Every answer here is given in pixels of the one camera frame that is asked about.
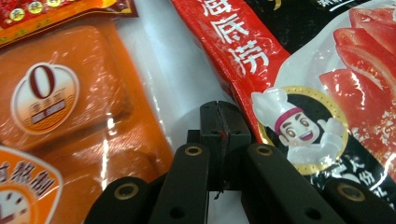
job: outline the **cartoon mouth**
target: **cartoon mouth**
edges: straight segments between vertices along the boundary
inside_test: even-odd
[[[312,133],[312,131],[309,131],[303,135],[300,136],[300,139],[303,141],[308,141],[310,140],[312,137],[314,137],[314,134]]]

